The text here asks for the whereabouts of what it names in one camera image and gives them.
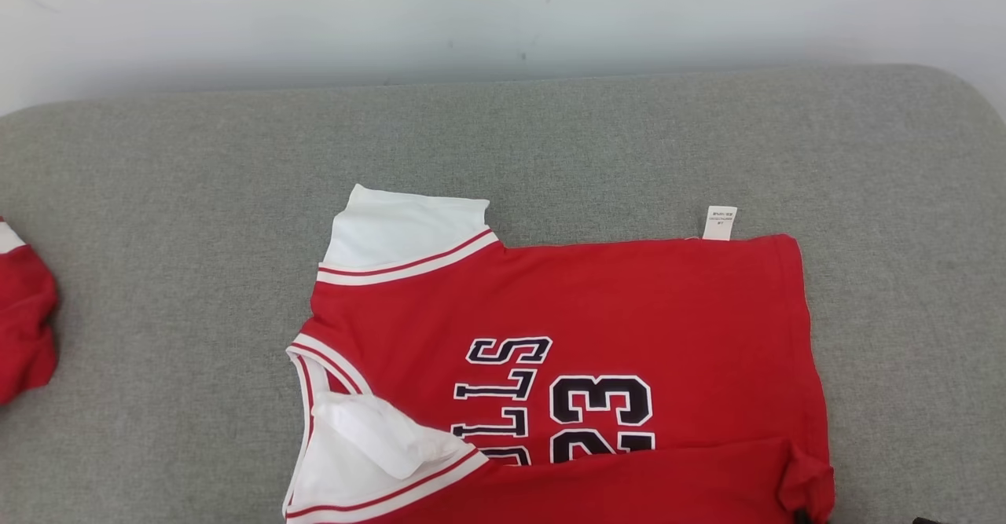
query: folded garment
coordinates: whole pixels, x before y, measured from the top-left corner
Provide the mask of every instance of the folded garment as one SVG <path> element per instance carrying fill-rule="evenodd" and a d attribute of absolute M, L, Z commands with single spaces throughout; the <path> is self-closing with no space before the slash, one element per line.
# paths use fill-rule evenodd
<path fill-rule="evenodd" d="M 56 353 L 45 319 L 55 305 L 49 270 L 0 217 L 0 404 L 52 377 Z"/>

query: basketball jersey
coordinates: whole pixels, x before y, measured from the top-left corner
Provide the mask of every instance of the basketball jersey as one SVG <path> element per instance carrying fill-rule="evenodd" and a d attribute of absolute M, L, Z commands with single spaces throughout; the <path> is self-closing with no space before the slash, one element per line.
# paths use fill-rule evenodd
<path fill-rule="evenodd" d="M 306 396 L 288 519 L 396 518 L 432 502 L 443 510 L 464 504 L 457 502 L 462 488 L 497 499 L 498 512 L 512 504 L 503 490 L 552 495 L 536 497 L 542 505 L 563 494 L 574 502 L 645 491 L 641 483 L 649 479 L 701 499 L 674 480 L 672 458 L 699 452 L 715 465 L 721 448 L 776 440 L 787 453 L 778 471 L 802 476 L 791 481 L 799 486 L 786 489 L 787 503 L 824 521 L 834 489 L 794 238 L 509 248 L 485 225 L 487 205 L 357 186 L 333 220 L 313 317 L 288 349 Z M 355 420 L 349 426 L 319 423 L 309 395 L 332 391 L 379 397 L 391 418 L 437 433 L 410 439 L 427 445 L 420 448 L 426 453 L 401 458 L 411 463 L 378 460 L 377 482 L 332 479 L 331 469 L 326 478 L 326 467 L 365 467 L 387 450 L 367 448 L 362 438 L 343 443 L 346 435 L 373 438 L 401 426 L 360 413 L 365 408 L 352 415 L 338 410 L 339 419 Z M 312 455 L 324 450 L 312 447 L 316 429 L 341 446 Z M 361 449 L 373 453 L 363 456 L 370 462 L 362 461 Z M 578 492 L 557 491 L 601 466 L 623 472 L 625 483 L 597 479 Z M 404 478 L 383 481 L 396 473 Z M 764 477 L 756 472 L 754 480 L 779 486 L 779 475 Z M 516 485 L 506 489 L 499 480 Z M 720 496 L 744 495 L 709 487 Z M 342 504 L 326 501 L 337 496 Z M 649 502 L 663 506 L 660 498 Z M 781 506 L 772 496 L 767 502 Z M 716 502 L 705 504 L 714 516 Z M 353 506 L 365 510 L 346 509 Z M 652 521 L 677 521 L 663 516 Z"/>
<path fill-rule="evenodd" d="M 56 355 L 45 317 L 55 304 L 45 264 L 0 217 L 0 404 L 49 382 Z"/>

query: white sleeve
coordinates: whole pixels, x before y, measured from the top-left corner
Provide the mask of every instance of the white sleeve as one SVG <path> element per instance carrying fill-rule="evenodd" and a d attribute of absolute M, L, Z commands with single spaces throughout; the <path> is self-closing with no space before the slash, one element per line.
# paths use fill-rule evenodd
<path fill-rule="evenodd" d="M 353 188 L 332 220 L 325 264 L 366 269 L 424 258 L 486 229 L 488 199 L 440 198 Z"/>

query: black object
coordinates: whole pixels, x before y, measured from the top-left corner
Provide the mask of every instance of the black object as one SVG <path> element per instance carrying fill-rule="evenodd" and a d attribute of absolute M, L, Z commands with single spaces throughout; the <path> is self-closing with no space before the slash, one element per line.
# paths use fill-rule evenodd
<path fill-rule="evenodd" d="M 814 521 L 811 520 L 811 515 L 807 514 L 805 509 L 800 509 L 793 513 L 793 524 L 814 524 Z"/>

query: black number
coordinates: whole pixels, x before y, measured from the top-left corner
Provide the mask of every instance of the black number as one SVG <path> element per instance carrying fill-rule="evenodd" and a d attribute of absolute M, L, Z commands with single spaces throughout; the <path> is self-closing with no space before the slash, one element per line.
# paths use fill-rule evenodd
<path fill-rule="evenodd" d="M 500 460 L 513 460 L 516 464 L 508 465 L 531 465 L 531 455 L 527 453 L 527 448 L 517 446 L 516 448 L 482 448 L 480 450 L 488 458 Z"/>
<path fill-rule="evenodd" d="M 586 450 L 586 453 L 592 456 L 615 453 L 615 450 L 612 450 L 612 447 L 597 429 L 563 429 L 552 436 L 551 443 L 551 462 L 553 464 L 571 460 L 575 446 Z"/>
<path fill-rule="evenodd" d="M 615 408 L 620 425 L 643 425 L 653 415 L 650 385 L 634 375 L 563 375 L 552 382 L 550 390 L 551 416 L 559 423 L 583 420 L 583 408 L 572 403 L 575 395 L 585 397 L 589 410 L 611 410 L 612 396 L 624 396 L 625 406 Z"/>
<path fill-rule="evenodd" d="M 619 431 L 619 450 L 623 452 L 656 450 L 656 434 L 650 431 Z"/>

